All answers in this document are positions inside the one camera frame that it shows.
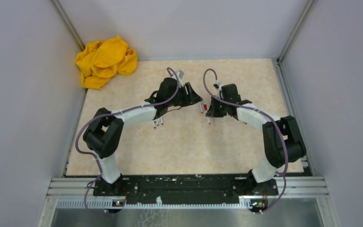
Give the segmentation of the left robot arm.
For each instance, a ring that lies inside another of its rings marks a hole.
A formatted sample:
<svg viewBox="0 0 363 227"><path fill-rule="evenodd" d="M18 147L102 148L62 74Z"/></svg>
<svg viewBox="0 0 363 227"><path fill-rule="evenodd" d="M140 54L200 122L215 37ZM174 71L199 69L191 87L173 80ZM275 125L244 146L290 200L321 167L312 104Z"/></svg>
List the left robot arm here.
<svg viewBox="0 0 363 227"><path fill-rule="evenodd" d="M82 136L89 150L96 157L104 189L112 196L122 192L123 183L115 151L122 132L140 123L160 119L169 107L187 107L203 101L189 82L179 84L175 78L165 78L158 90L140 105L118 111L100 108Z"/></svg>

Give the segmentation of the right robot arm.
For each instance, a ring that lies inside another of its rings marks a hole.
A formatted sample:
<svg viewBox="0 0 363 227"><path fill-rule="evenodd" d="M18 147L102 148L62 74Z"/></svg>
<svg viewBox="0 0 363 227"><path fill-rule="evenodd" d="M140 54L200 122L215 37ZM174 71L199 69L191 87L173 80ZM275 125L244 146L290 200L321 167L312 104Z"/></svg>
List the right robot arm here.
<svg viewBox="0 0 363 227"><path fill-rule="evenodd" d="M230 116L249 124L262 132L265 159L248 172L248 191L261 194L266 182L277 172L283 173L287 163L293 163L306 155L306 146L296 119L280 117L258 108L249 100L242 100L235 84L215 83L217 94L211 97L206 112L208 118Z"/></svg>

